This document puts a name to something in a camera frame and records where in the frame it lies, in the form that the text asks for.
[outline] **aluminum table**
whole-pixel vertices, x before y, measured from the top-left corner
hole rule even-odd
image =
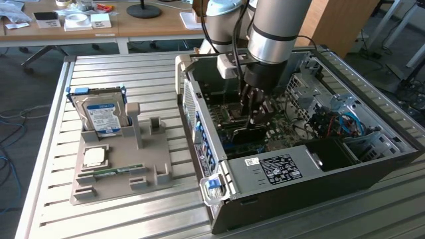
[[[223,235],[212,235],[180,119],[175,57],[188,52],[82,56],[65,63],[17,238],[415,238],[425,234],[425,160],[395,171],[370,190],[306,208]],[[328,59],[355,82],[352,69]],[[140,120],[160,116],[176,185],[102,203],[70,203],[82,121],[65,89],[124,84],[140,103]],[[362,86],[371,97],[371,84]],[[412,133],[419,127],[398,113]]]

